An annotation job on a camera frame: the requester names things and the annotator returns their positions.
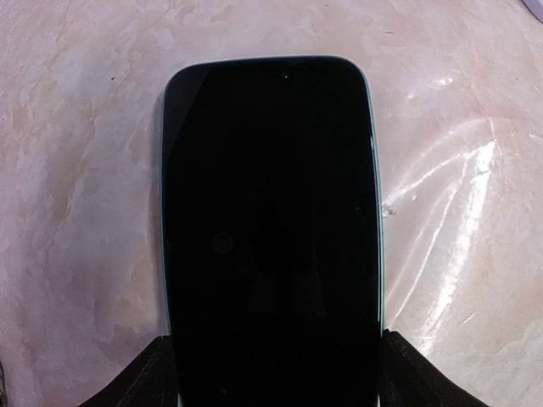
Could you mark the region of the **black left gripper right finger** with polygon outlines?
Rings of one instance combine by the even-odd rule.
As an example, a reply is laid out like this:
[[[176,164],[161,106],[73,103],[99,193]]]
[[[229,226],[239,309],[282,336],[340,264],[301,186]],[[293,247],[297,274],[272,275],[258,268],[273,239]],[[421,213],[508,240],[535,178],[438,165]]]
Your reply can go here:
[[[396,331],[385,330],[381,340],[378,379],[383,407],[485,407],[457,386]]]

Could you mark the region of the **black phone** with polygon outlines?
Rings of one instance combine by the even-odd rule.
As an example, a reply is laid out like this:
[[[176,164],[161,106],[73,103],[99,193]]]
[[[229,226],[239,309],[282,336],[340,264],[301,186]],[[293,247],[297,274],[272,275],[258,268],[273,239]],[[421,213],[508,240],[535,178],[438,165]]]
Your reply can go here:
[[[160,163],[182,405],[376,405],[382,217],[361,71],[189,66],[165,88]]]

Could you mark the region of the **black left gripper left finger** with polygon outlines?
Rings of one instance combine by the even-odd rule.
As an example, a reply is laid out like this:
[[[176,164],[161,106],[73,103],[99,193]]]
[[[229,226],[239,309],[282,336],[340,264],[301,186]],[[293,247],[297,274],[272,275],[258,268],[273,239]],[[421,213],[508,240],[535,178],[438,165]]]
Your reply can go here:
[[[156,337],[104,389],[82,407],[180,406],[170,336]]]

